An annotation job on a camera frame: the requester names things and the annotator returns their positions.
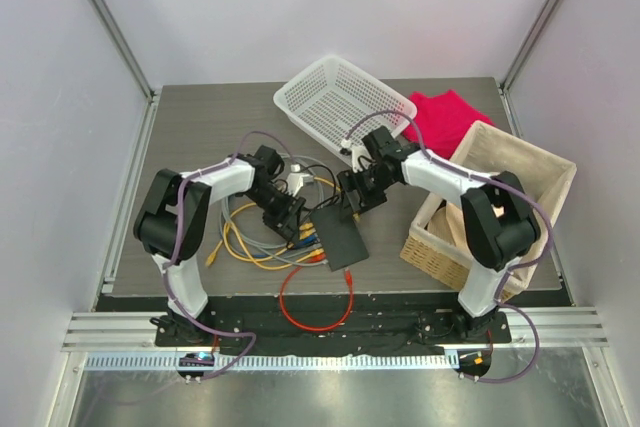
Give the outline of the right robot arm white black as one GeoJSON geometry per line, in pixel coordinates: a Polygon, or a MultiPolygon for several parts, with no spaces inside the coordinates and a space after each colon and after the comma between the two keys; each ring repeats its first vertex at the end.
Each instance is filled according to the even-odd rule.
{"type": "Polygon", "coordinates": [[[386,190],[396,183],[422,188],[458,207],[472,263],[451,327],[460,340],[477,340],[494,320],[498,289],[509,268],[541,236],[518,177],[508,171],[488,177],[460,167],[421,142],[400,144],[386,127],[369,132],[362,144],[369,160],[364,166],[350,134],[340,143],[340,153],[352,157],[352,168],[337,176],[341,215],[364,214],[382,205],[386,190]]]}

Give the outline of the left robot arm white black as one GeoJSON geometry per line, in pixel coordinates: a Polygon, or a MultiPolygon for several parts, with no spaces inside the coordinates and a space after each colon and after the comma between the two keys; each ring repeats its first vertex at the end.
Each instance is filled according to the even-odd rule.
{"type": "Polygon", "coordinates": [[[277,151],[261,146],[253,154],[235,153],[203,169],[162,169],[154,177],[133,234],[161,272],[168,317],[179,322],[178,333],[190,345],[203,345],[216,332],[197,260],[210,206],[245,196],[262,210],[265,226],[287,242],[297,241],[305,200],[276,186],[283,169],[277,151]]]}

